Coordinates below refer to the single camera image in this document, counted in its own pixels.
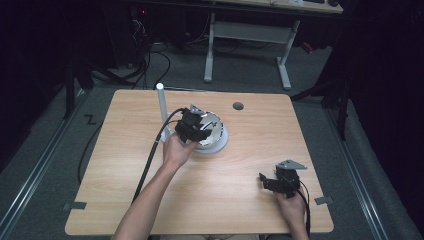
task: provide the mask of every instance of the wire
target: wire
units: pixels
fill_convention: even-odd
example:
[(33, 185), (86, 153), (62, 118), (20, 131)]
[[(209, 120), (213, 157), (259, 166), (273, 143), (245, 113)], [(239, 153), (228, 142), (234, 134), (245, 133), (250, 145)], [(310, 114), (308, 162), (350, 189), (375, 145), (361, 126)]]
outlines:
[(308, 196), (308, 201), (306, 201), (305, 196), (300, 192), (300, 190), (299, 189), (296, 190), (300, 194), (300, 196), (302, 197), (306, 205), (306, 232), (308, 233), (308, 236), (310, 236), (311, 235), (311, 209), (309, 208), (309, 191), (302, 181), (300, 181), (300, 183), (302, 183), (303, 187), (306, 190), (306, 194)]
[[(197, 42), (192, 42), (192, 43), (190, 43), (190, 44), (186, 44), (186, 47), (188, 47), (188, 48), (190, 48), (190, 49), (194, 49), (194, 50), (203, 50), (203, 49), (206, 49), (206, 48), (208, 48), (208, 44), (207, 44), (207, 42), (206, 42), (206, 43), (202, 43), (202, 42), (204, 42), (205, 40), (208, 40), (208, 38), (205, 38), (205, 39), (199, 40), (199, 41), (197, 41)], [(200, 43), (202, 43), (202, 45), (201, 45), (200, 47), (193, 47), (193, 45), (200, 45)]]
[(147, 53), (148, 53), (148, 57), (147, 57), (147, 61), (144, 59), (144, 56), (143, 56), (143, 61), (144, 61), (144, 63), (145, 63), (145, 68), (144, 68), (144, 71), (140, 74), (140, 76), (138, 76), (138, 78), (137, 78), (137, 80), (134, 82), (134, 84), (133, 84), (133, 86), (132, 86), (132, 88), (131, 89), (135, 89), (136, 87), (137, 87), (137, 84), (138, 84), (138, 82), (141, 80), (141, 78), (143, 78), (144, 77), (144, 80), (143, 80), (143, 82), (142, 82), (142, 85), (141, 85), (141, 88), (142, 89), (144, 89), (144, 90), (146, 90), (147, 89), (147, 87), (145, 86), (146, 84), (146, 74), (147, 74), (147, 69), (149, 68), (149, 66), (150, 66), (150, 50), (152, 49), (152, 46), (150, 46), (149, 47), (149, 49), (148, 49), (148, 51), (147, 51)]
[(135, 33), (137, 33), (140, 30), (140, 28), (143, 28), (143, 34), (146, 33), (146, 28), (144, 28), (143, 23), (141, 23), (140, 21), (135, 20), (135, 19), (133, 19), (133, 22), (135, 22), (137, 24), (137, 26), (138, 26), (137, 30), (135, 30)]
[(160, 78), (158, 80), (156, 80), (155, 84), (153, 85), (153, 90), (156, 90), (156, 84), (158, 84), (160, 82), (160, 80), (162, 80), (162, 78), (168, 73), (169, 69), (171, 68), (171, 60), (169, 59), (169, 57), (167, 57), (165, 54), (160, 53), (160, 52), (155, 52), (155, 53), (162, 55), (163, 57), (165, 57), (168, 60), (168, 67), (166, 68), (166, 71), (162, 74), (162, 76), (160, 76)]
[[(148, 65), (150, 66), (150, 62), (151, 62), (151, 50), (152, 48), (149, 49), (149, 54), (148, 54)], [(144, 73), (144, 79), (143, 79), (143, 84), (142, 84), (142, 89), (147, 90), (147, 71)]]
[(267, 47), (272, 47), (277, 45), (277, 43), (272, 43), (272, 42), (267, 42), (267, 43), (262, 43), (262, 46), (255, 46), (254, 44), (252, 44), (252, 41), (241, 41), (240, 45), (243, 47), (248, 47), (248, 48), (254, 48), (254, 49), (264, 49)]
[(169, 45), (167, 42), (156, 42), (156, 43), (153, 43), (153, 45), (165, 45), (165, 48), (161, 50), (152, 51), (152, 53), (165, 52), (169, 48)]
[[(233, 41), (233, 40), (228, 40), (228, 39), (226, 39), (226, 40), (224, 40), (224, 41), (222, 41), (222, 42), (228, 42), (228, 43), (231, 43), (232, 41)], [(239, 47), (239, 45), (240, 45), (240, 42), (239, 42), (238, 40), (236, 40), (234, 48), (233, 48), (233, 49), (231, 49), (231, 50), (229, 50), (229, 51), (220, 51), (220, 50), (218, 50), (216, 47), (214, 47), (213, 49), (214, 49), (214, 51), (215, 51), (215, 52), (217, 52), (217, 53), (229, 54), (229, 53), (232, 53), (232, 52), (234, 52), (235, 50), (237, 50), (237, 49), (238, 49), (238, 47)]]
[(210, 17), (211, 17), (211, 14), (208, 14), (208, 18), (206, 19), (205, 27), (203, 28), (203, 31), (200, 34), (200, 36), (196, 40), (193, 40), (191, 42), (187, 42), (186, 44), (201, 42), (201, 41), (204, 41), (204, 40), (209, 38), (209, 37), (205, 37), (203, 39), (200, 39), (201, 37), (203, 37), (205, 35), (206, 29), (208, 28), (208, 23), (209, 23)]
[(176, 122), (178, 122), (177, 120), (174, 120), (174, 121), (170, 121), (168, 124), (170, 124), (170, 123), (176, 123)]
[(137, 70), (135, 70), (134, 72), (132, 72), (132, 73), (130, 73), (130, 74), (128, 74), (128, 75), (126, 75), (126, 76), (122, 76), (122, 77), (120, 77), (123, 81), (115, 81), (113, 78), (109, 78), (109, 77), (102, 77), (102, 76), (99, 76), (99, 75), (97, 75), (96, 73), (94, 73), (94, 72), (91, 72), (91, 76), (93, 77), (93, 78), (95, 78), (95, 79), (97, 79), (97, 80), (100, 80), (100, 81), (115, 81), (115, 82), (117, 82), (118, 84), (125, 84), (125, 85), (134, 85), (134, 83), (132, 83), (132, 82), (129, 82), (129, 81), (127, 81), (128, 79), (130, 79), (130, 78), (133, 78), (133, 77), (135, 77), (135, 76), (137, 76), (138, 74), (143, 74), (143, 72), (145, 71), (147, 69), (147, 67), (146, 67), (146, 65), (145, 65), (145, 60), (144, 59), (142, 59), (141, 60), (141, 62), (140, 62), (140, 66), (137, 68)]
[(172, 113), (168, 116), (168, 118), (165, 120), (165, 122), (163, 123), (163, 125), (162, 125), (161, 129), (159, 130), (159, 133), (158, 133), (158, 135), (156, 136), (156, 139), (155, 139), (155, 141), (154, 141), (154, 143), (153, 143), (152, 149), (150, 150), (149, 158), (147, 159), (146, 166), (144, 167), (143, 174), (141, 175), (141, 179), (140, 179), (140, 181), (139, 181), (139, 183), (138, 183), (137, 189), (135, 190), (135, 194), (134, 194), (134, 197), (133, 197), (133, 201), (132, 201), (132, 202), (134, 202), (134, 201), (135, 201), (135, 199), (138, 197), (138, 195), (140, 194), (141, 188), (143, 187), (144, 180), (146, 179), (147, 173), (149, 172), (150, 164), (152, 163), (153, 157), (154, 157), (154, 155), (155, 155), (156, 148), (157, 148), (157, 146), (158, 146), (158, 144), (159, 144), (159, 140), (160, 140), (160, 138), (161, 138), (161, 134), (162, 134), (163, 129), (165, 129), (165, 127), (169, 124), (169, 121), (171, 120), (171, 118), (172, 118), (172, 117), (173, 117), (176, 113), (178, 113), (178, 112), (182, 112), (182, 111), (184, 111), (184, 110), (185, 110), (185, 108), (179, 108), (179, 109), (177, 109), (177, 110), (173, 111), (173, 112), (172, 112)]
[(82, 162), (84, 160), (85, 154), (87, 153), (88, 147), (90, 146), (91, 141), (93, 141), (94, 136), (96, 136), (97, 132), (99, 132), (100, 128), (103, 126), (103, 122), (97, 127), (96, 131), (94, 131), (94, 133), (91, 135), (90, 139), (88, 140), (87, 144), (85, 145), (84, 151), (82, 152), (80, 161), (78, 163), (78, 183), (79, 185), (81, 185), (81, 166), (82, 166)]

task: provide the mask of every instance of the forearm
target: forearm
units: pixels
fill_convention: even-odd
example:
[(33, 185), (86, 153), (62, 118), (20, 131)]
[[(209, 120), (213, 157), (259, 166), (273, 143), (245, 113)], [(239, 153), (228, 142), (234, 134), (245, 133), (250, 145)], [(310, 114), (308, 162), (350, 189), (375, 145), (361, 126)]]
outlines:
[(159, 168), (124, 215), (113, 239), (148, 238), (162, 197), (177, 170), (178, 166), (172, 164), (164, 164)]
[(305, 224), (289, 223), (290, 233), (293, 240), (309, 240), (308, 233), (306, 232)]

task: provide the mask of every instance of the black cable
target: black cable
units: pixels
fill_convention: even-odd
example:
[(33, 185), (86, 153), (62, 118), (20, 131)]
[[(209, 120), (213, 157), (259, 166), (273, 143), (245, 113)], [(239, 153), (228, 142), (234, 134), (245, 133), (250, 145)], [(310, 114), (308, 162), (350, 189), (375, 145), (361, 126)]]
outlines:
[[(206, 42), (206, 43), (203, 43), (205, 40), (208, 40), (208, 38), (205, 38), (205, 39), (202, 39), (202, 40), (199, 40), (199, 41), (197, 41), (197, 42), (192, 42), (192, 43), (186, 43), (186, 47), (188, 47), (188, 48), (190, 48), (190, 49), (194, 49), (194, 50), (203, 50), (203, 49), (205, 49), (205, 48), (208, 48), (208, 42)], [(199, 45), (199, 44), (201, 44), (202, 45), (202, 47), (193, 47), (192, 45)]]
[(182, 111), (184, 111), (184, 110), (185, 110), (185, 108), (179, 108), (179, 109), (175, 110), (174, 112), (172, 112), (172, 113), (168, 116), (168, 118), (166, 119), (166, 121), (163, 123), (163, 125), (162, 125), (161, 129), (159, 130), (159, 133), (158, 133), (158, 135), (156, 136), (155, 142), (153, 143), (152, 149), (150, 150), (149, 158), (147, 159), (146, 166), (144, 167), (144, 171), (143, 171), (143, 174), (141, 175), (140, 182), (138, 183), (137, 189), (135, 190), (135, 194), (134, 194), (134, 197), (133, 197), (132, 202), (134, 202), (134, 201), (135, 201), (135, 199), (138, 197), (138, 195), (140, 194), (141, 188), (143, 187), (144, 180), (146, 179), (147, 173), (149, 172), (150, 164), (152, 163), (153, 156), (155, 155), (156, 148), (157, 148), (157, 146), (158, 146), (158, 144), (159, 144), (159, 140), (160, 140), (160, 138), (161, 138), (162, 131), (163, 131), (163, 130), (165, 129), (165, 127), (168, 125), (169, 120), (171, 120), (171, 118), (172, 118), (172, 117), (173, 117), (173, 116), (174, 116), (177, 112), (182, 112)]
[(143, 61), (145, 62), (145, 64), (146, 64), (146, 67), (144, 68), (144, 71), (140, 74), (140, 76), (138, 76), (138, 78), (137, 78), (137, 80), (134, 82), (134, 84), (133, 84), (133, 86), (132, 86), (132, 88), (131, 89), (134, 89), (135, 87), (137, 87), (137, 84), (138, 84), (138, 82), (141, 80), (141, 78), (143, 78), (144, 77), (144, 80), (143, 80), (143, 82), (142, 82), (142, 84), (141, 84), (141, 89), (144, 89), (144, 90), (146, 90), (147, 88), (145, 87), (145, 85), (146, 85), (146, 74), (147, 74), (147, 69), (149, 69), (149, 66), (150, 66), (150, 50), (152, 49), (152, 47), (150, 46), (149, 47), (149, 49), (147, 50), (147, 53), (148, 53), (148, 57), (147, 57), (147, 61), (144, 59), (144, 57), (143, 57)]
[(167, 42), (162, 42), (162, 43), (153, 43), (153, 45), (165, 45), (165, 48), (164, 48), (164, 49), (160, 49), (160, 50), (153, 51), (152, 53), (165, 52), (165, 51), (166, 51), (166, 50), (168, 50), (168, 48), (169, 48), (169, 45), (168, 45), (168, 43), (167, 43)]
[(153, 85), (153, 90), (156, 90), (156, 84), (158, 84), (160, 82), (160, 80), (162, 80), (162, 78), (168, 73), (169, 69), (171, 68), (171, 60), (169, 59), (169, 57), (167, 57), (165, 54), (160, 53), (160, 52), (155, 52), (155, 53), (156, 54), (159, 54), (159, 55), (162, 55), (163, 57), (165, 57), (168, 60), (168, 68), (162, 74), (162, 76), (160, 76), (160, 78), (158, 80), (156, 80), (155, 84)]
[(96, 133), (100, 130), (100, 128), (103, 126), (103, 122), (97, 127), (96, 131), (94, 131), (94, 133), (91, 135), (90, 139), (87, 142), (87, 145), (85, 145), (84, 151), (82, 152), (82, 156), (80, 158), (79, 164), (78, 164), (78, 183), (79, 185), (81, 185), (81, 166), (82, 166), (82, 162), (84, 160), (85, 154), (87, 153), (88, 147), (90, 146), (91, 141), (93, 141), (94, 136), (96, 136)]
[(302, 181), (300, 181), (300, 183), (305, 188), (306, 194), (308, 196), (308, 201), (306, 201), (305, 196), (300, 192), (299, 189), (297, 190), (297, 192), (300, 194), (300, 196), (302, 197), (306, 205), (306, 232), (308, 233), (308, 236), (310, 236), (311, 235), (311, 209), (309, 208), (309, 191)]
[(185, 43), (185, 45), (186, 45), (187, 47), (190, 47), (190, 44), (198, 43), (198, 42), (202, 42), (202, 41), (204, 41), (204, 40), (209, 39), (209, 37), (203, 37), (203, 36), (205, 35), (206, 30), (208, 29), (208, 26), (209, 26), (209, 20), (210, 20), (210, 18), (211, 18), (211, 14), (209, 13), (209, 14), (208, 14), (208, 18), (206, 19), (205, 27), (203, 28), (202, 33), (200, 33), (199, 37), (195, 38), (195, 40), (190, 41), (190, 42), (186, 42), (186, 43)]
[[(150, 66), (150, 63), (151, 63), (151, 54), (152, 54), (151, 51), (152, 51), (152, 48), (150, 47), (149, 52), (148, 52), (148, 54), (149, 54), (148, 55), (148, 61), (147, 61), (148, 66)], [(147, 90), (147, 71), (144, 73), (142, 88), (144, 90)]]
[[(232, 40), (227, 40), (226, 39), (225, 41), (222, 41), (222, 42), (229, 42), (229, 43), (231, 43)], [(229, 54), (229, 53), (232, 53), (232, 52), (236, 51), (239, 48), (239, 46), (240, 46), (240, 41), (236, 40), (234, 48), (231, 49), (231, 50), (229, 50), (229, 51), (220, 51), (220, 50), (216, 49), (217, 46), (214, 46), (213, 50), (215, 52), (217, 52), (217, 53)]]
[(266, 47), (272, 47), (274, 45), (277, 45), (276, 43), (272, 43), (272, 42), (267, 42), (267, 43), (262, 43), (262, 46), (255, 46), (253, 44), (248, 44), (248, 41), (240, 41), (240, 46), (243, 47), (247, 47), (247, 48), (254, 48), (254, 49), (264, 49)]
[[(115, 81), (115, 82), (117, 82), (119, 84), (127, 84), (127, 85), (128, 84), (132, 84), (131, 82), (128, 82), (126, 80), (128, 80), (130, 78), (133, 78), (133, 77), (137, 76), (138, 74), (140, 74), (141, 72), (143, 72), (144, 71), (144, 69), (143, 69), (144, 66), (145, 65), (144, 65), (144, 62), (142, 60), (141, 63), (140, 63), (140, 66), (137, 68), (137, 70), (135, 70), (132, 73), (129, 73), (128, 75), (125, 75), (125, 76), (120, 77), (121, 79), (123, 79), (125, 81), (120, 81), (120, 82)], [(94, 72), (91, 72), (91, 76), (93, 78), (97, 79), (97, 80), (100, 80), (100, 81), (114, 81), (114, 79), (112, 79), (112, 78), (101, 77), (101, 76), (95, 74)]]
[(178, 122), (178, 120), (170, 121), (168, 124), (170, 124), (170, 123), (176, 123), (176, 122)]

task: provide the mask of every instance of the person's left hand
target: person's left hand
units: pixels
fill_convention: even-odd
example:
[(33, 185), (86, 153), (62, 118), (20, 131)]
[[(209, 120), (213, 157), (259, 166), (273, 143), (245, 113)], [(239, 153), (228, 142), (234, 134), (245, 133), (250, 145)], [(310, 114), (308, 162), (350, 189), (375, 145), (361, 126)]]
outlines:
[(184, 165), (190, 153), (197, 146), (198, 142), (191, 142), (190, 144), (185, 144), (181, 141), (178, 134), (174, 133), (166, 139), (163, 144), (163, 161), (165, 163), (172, 164), (176, 167), (181, 167)]

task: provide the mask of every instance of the black tape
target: black tape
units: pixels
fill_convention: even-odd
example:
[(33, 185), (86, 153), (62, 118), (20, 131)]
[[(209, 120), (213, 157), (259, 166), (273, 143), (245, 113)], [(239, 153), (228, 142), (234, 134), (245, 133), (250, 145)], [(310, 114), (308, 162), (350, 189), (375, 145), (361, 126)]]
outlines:
[(84, 210), (85, 207), (87, 206), (87, 203), (85, 202), (73, 202), (73, 203), (68, 203), (66, 202), (63, 205), (63, 211), (70, 211), (71, 209), (81, 209)]
[(321, 204), (327, 204), (327, 205), (329, 205), (329, 204), (332, 204), (333, 202), (334, 201), (333, 201), (333, 198), (332, 197), (315, 198), (315, 203), (317, 205), (321, 205)]

